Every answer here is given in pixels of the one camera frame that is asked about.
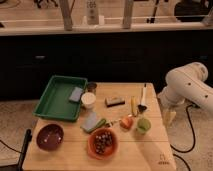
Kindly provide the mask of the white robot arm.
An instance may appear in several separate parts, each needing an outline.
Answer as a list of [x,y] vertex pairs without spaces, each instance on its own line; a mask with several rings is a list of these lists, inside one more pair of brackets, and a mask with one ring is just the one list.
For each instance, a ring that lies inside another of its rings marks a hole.
[[157,95],[165,126],[169,126],[175,118],[175,107],[185,100],[213,114],[213,88],[205,84],[207,78],[208,69],[200,62],[174,68],[166,74],[166,86]]

